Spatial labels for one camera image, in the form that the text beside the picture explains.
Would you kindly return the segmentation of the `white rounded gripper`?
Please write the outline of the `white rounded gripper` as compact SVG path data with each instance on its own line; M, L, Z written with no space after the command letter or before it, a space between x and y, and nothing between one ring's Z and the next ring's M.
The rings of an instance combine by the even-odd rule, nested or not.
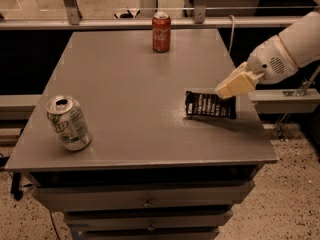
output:
M249 55L247 63L243 62L234 69L215 88L221 99L254 91L256 85L279 83L298 71L298 66L291 58L284 43L278 35L269 38L257 46Z

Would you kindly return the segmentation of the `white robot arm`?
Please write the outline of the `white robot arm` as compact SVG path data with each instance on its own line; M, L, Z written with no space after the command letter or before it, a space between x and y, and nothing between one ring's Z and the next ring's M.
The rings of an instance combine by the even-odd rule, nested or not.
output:
M215 88L222 99L249 93L257 84L276 84L320 59L320 13L313 11L258 45Z

